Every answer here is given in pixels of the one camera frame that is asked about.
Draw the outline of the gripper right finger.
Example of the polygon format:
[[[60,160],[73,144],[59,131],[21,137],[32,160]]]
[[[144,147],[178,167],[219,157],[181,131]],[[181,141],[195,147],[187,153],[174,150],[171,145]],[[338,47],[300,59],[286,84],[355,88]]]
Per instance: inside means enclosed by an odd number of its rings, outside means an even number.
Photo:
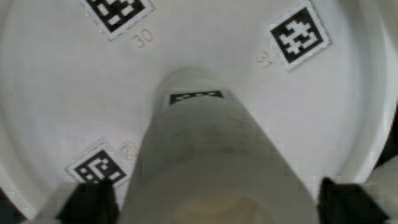
[[[336,183],[325,177],[318,193],[320,224],[393,224],[393,212],[382,207],[364,187]]]

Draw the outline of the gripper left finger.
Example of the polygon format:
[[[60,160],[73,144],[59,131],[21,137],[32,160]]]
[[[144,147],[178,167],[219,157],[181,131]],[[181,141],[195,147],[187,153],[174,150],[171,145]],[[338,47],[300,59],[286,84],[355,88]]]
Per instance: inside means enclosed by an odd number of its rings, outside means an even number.
[[[62,183],[36,216],[39,224],[116,224],[119,207],[112,181]]]

